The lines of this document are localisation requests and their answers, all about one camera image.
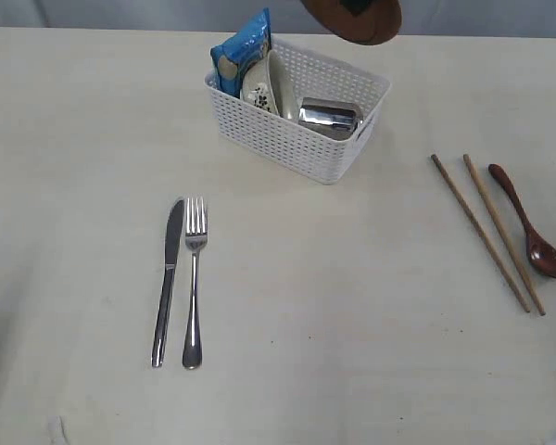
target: metal cup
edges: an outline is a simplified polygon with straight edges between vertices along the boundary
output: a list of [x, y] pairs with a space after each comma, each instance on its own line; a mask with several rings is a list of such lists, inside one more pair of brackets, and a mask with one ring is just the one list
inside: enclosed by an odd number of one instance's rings
[[350, 102], [303, 98], [298, 124], [337, 141], [348, 139], [363, 120], [362, 110]]

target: white basket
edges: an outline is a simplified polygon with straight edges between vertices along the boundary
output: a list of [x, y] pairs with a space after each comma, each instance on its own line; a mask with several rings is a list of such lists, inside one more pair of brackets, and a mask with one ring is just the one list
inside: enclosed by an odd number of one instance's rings
[[391, 83], [280, 39], [272, 39], [272, 48], [290, 73], [299, 104], [305, 96], [353, 102], [362, 109], [364, 123], [345, 141], [330, 139], [223, 93], [213, 71], [206, 85], [221, 134], [295, 172], [333, 184], [367, 143]]

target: knife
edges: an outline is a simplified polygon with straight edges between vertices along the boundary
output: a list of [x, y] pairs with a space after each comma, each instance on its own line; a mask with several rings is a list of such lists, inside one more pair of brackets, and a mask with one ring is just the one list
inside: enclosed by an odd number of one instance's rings
[[165, 356], [165, 343], [167, 342], [167, 325], [171, 309], [171, 294], [173, 291], [173, 278], [177, 266], [179, 241], [183, 230], [183, 198], [180, 197], [169, 213], [167, 233], [165, 234], [165, 276], [163, 288], [160, 292], [158, 304], [157, 326], [155, 327], [155, 340], [152, 345], [152, 367], [159, 368]]

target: wooden chopstick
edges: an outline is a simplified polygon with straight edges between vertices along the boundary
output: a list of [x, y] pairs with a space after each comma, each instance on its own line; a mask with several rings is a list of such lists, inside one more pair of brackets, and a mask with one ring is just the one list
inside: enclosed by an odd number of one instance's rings
[[461, 195], [460, 191], [457, 189], [457, 187], [455, 186], [455, 184], [451, 180], [449, 174], [445, 170], [445, 167], [443, 167], [443, 164], [441, 164], [441, 161], [438, 160], [438, 156], [437, 155], [432, 155], [430, 158], [435, 163], [436, 167], [438, 168], [441, 175], [443, 176], [443, 179], [445, 180], [445, 182], [447, 183], [447, 185], [451, 189], [451, 192], [453, 192], [453, 195], [455, 195], [455, 198], [457, 198], [457, 200], [459, 201], [459, 203], [461, 205], [461, 208], [463, 209], [463, 211], [467, 215], [468, 219], [470, 220], [470, 222], [474, 226], [475, 231], [480, 235], [480, 238], [482, 238], [482, 241], [484, 241], [484, 244], [486, 245], [486, 248], [488, 249], [488, 253], [492, 257], [494, 262], [497, 264], [497, 266], [499, 266], [499, 269], [500, 269], [500, 272], [502, 273], [502, 276], [504, 276], [504, 279], [507, 280], [507, 283], [509, 284], [509, 287], [511, 288], [512, 292], [515, 294], [515, 297], [517, 298], [517, 300], [519, 301], [519, 303], [521, 304], [521, 306], [523, 307], [525, 312], [530, 312], [531, 310], [529, 309], [529, 305], [527, 304], [527, 302], [523, 298], [523, 295], [521, 294], [521, 291], [519, 290], [519, 287], [517, 287], [517, 285], [515, 284], [515, 282], [513, 281], [511, 276], [509, 275], [509, 272], [504, 267], [504, 264], [502, 263], [502, 260], [500, 259], [500, 256], [499, 256], [498, 252], [494, 249], [494, 246], [492, 246], [492, 243], [490, 242], [490, 239], [488, 238], [488, 236], [484, 232], [484, 229], [480, 225], [480, 222], [478, 222], [478, 220], [475, 218], [474, 213], [472, 212], [470, 207], [467, 205], [467, 203], [465, 202], [465, 199], [463, 199], [463, 196]]
[[534, 304], [536, 305], [537, 311], [539, 312], [540, 315], [546, 315], [546, 311], [544, 311], [544, 307], [541, 304], [539, 297], [537, 296], [536, 290], [534, 289], [534, 285], [532, 284], [531, 279], [529, 278], [529, 274], [527, 273], [527, 270], [523, 266], [521, 260], [519, 260], [517, 251], [514, 249], [512, 242], [509, 239], [509, 236], [507, 235], [507, 231], [505, 230], [504, 225], [500, 220], [499, 214], [497, 213], [494, 204], [492, 204], [492, 201], [490, 200], [490, 195], [488, 194], [488, 191], [486, 190], [484, 183], [482, 183], [482, 180], [480, 179], [480, 175], [475, 169], [469, 155], [463, 155], [463, 161], [465, 162], [465, 165], [467, 166], [467, 170], [470, 172], [470, 175], [474, 180], [474, 184], [477, 187], [480, 196], [484, 200], [484, 204], [486, 204], [486, 208], [488, 209], [488, 213], [490, 213], [490, 217], [492, 218], [494, 225], [497, 226], [497, 230], [499, 231], [500, 237], [502, 238], [502, 242], [507, 247], [507, 250], [509, 250], [509, 254], [511, 255], [512, 262], [517, 268], [517, 272], [519, 272], [519, 274], [521, 275], [525, 287], [527, 288], [529, 295], [531, 295], [531, 299], [534, 301]]

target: fork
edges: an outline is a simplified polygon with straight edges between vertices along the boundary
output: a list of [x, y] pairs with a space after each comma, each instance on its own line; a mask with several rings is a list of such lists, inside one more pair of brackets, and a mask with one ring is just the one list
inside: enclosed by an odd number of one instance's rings
[[208, 242], [208, 209], [204, 205], [204, 199], [189, 197], [185, 214], [185, 245], [192, 252], [192, 289], [189, 300], [189, 319], [183, 345], [183, 367], [196, 369], [202, 364], [200, 321], [197, 314], [197, 269], [200, 250]]

